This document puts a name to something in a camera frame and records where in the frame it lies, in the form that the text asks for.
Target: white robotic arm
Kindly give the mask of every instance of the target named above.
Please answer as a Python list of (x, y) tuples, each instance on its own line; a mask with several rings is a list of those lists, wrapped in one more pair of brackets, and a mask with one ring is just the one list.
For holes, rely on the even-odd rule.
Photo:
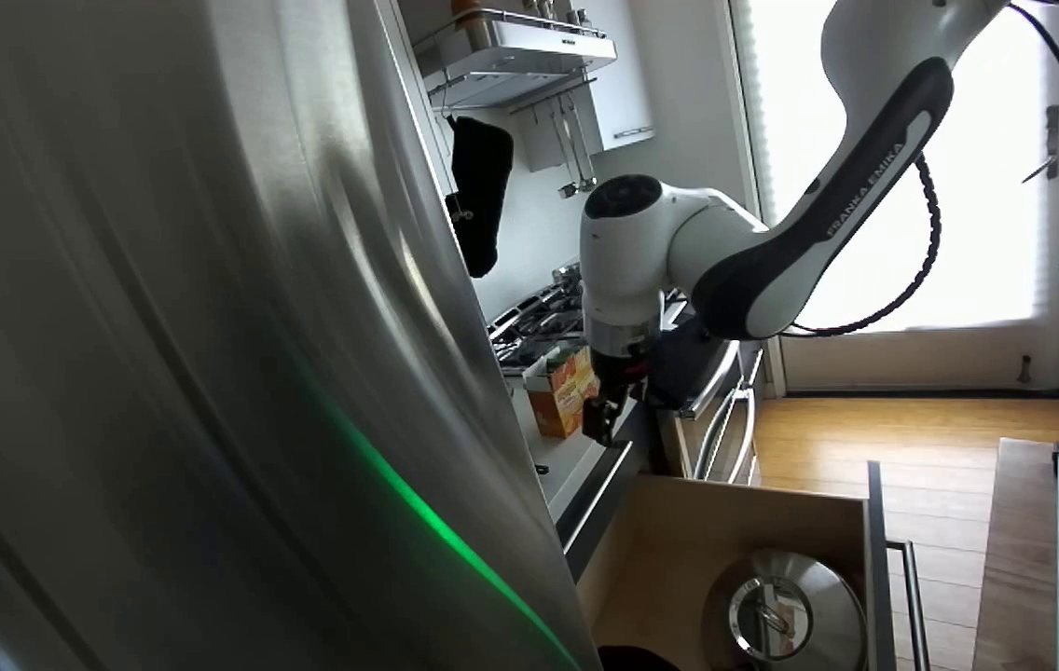
[(920, 156), (952, 101), (952, 67), (1007, 3), (837, 1), (821, 57), (845, 106), (845, 135), (773, 229), (719, 192), (652, 177), (618, 177), (593, 192), (580, 274), (602, 395), (585, 433), (607, 441), (627, 387), (645, 377), (663, 288), (679, 286), (722, 339), (769, 339), (794, 322), (841, 247)]

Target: wooden floor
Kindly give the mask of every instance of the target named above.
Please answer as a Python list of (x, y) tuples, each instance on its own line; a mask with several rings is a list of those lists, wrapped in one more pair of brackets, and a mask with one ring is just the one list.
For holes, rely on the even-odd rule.
[[(931, 666), (970, 671), (1003, 437), (1058, 441), (1059, 401), (768, 401), (756, 433), (760, 484), (865, 496), (866, 463), (882, 463), (886, 533), (915, 541)], [(910, 668), (900, 557), (891, 570), (897, 650)]]

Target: kitchen cabinet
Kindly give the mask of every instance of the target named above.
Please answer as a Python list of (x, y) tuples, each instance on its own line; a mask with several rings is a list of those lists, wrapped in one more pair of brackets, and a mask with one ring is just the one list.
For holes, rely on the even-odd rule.
[[(572, 7), (587, 10), (592, 25), (605, 31), (616, 43), (616, 59), (590, 74), (592, 84), (518, 111), (518, 134), (525, 146), (525, 164), (533, 171), (562, 165), (564, 157), (575, 160), (568, 144), (564, 153), (564, 141), (560, 141), (552, 126), (553, 113), (564, 115), (573, 135), (580, 133), (588, 153), (606, 152), (654, 135), (653, 113), (628, 0), (560, 1), (556, 7), (560, 16)], [(569, 81), (558, 89), (573, 85), (575, 81)]]

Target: wooden drawer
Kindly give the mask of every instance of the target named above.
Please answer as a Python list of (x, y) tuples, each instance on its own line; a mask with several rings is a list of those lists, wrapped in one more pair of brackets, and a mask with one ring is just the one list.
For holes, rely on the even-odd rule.
[[(870, 465), (870, 479), (880, 472)], [(895, 668), (882, 503), (636, 476), (578, 594), (597, 646), (644, 647), (682, 671), (705, 671), (704, 600), (748, 552), (806, 554), (849, 581), (866, 606), (869, 668)]]

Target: refrigerator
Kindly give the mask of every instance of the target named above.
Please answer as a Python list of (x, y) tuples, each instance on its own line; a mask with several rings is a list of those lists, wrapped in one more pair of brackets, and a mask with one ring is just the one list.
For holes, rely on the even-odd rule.
[(0, 0), (0, 670), (598, 668), (405, 41)]

